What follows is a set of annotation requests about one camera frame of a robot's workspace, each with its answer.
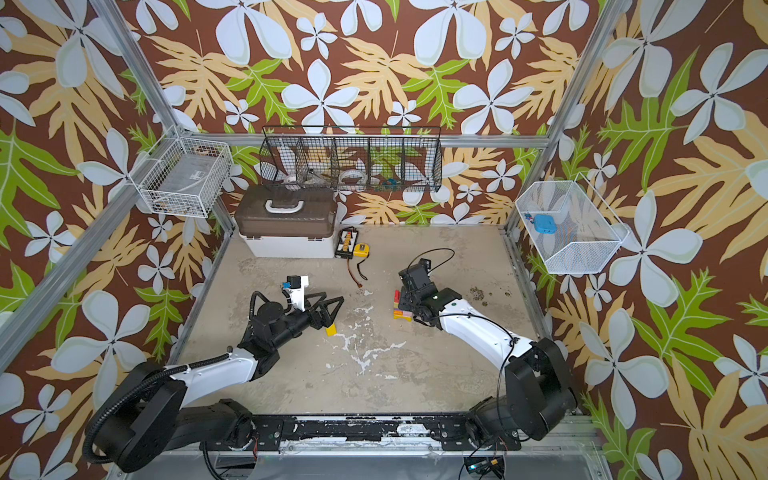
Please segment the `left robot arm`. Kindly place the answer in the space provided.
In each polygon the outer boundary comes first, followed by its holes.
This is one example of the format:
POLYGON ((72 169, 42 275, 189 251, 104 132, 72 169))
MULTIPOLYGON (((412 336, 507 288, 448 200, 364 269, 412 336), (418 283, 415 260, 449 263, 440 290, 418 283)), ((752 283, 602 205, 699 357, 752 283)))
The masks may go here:
POLYGON ((265 376, 280 348, 308 329, 333 326, 341 296, 312 293, 304 308, 285 307, 256 291, 240 343, 212 358, 162 367, 135 367, 86 426, 82 456, 90 464, 115 464, 136 472, 165 451, 191 444, 239 449, 252 442, 253 415, 231 399, 208 406, 197 400, 265 376))

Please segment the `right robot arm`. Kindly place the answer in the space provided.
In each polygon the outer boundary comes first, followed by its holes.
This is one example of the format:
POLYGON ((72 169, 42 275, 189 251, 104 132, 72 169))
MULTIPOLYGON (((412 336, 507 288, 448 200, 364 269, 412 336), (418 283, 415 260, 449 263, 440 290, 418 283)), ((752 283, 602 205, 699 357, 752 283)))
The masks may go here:
POLYGON ((542 440, 576 409, 570 370, 552 340, 519 335, 481 314, 455 290, 438 288, 426 258, 398 275, 399 309, 463 341, 497 370, 496 395, 467 413, 466 428, 475 446, 501 443, 518 450, 526 441, 542 440))

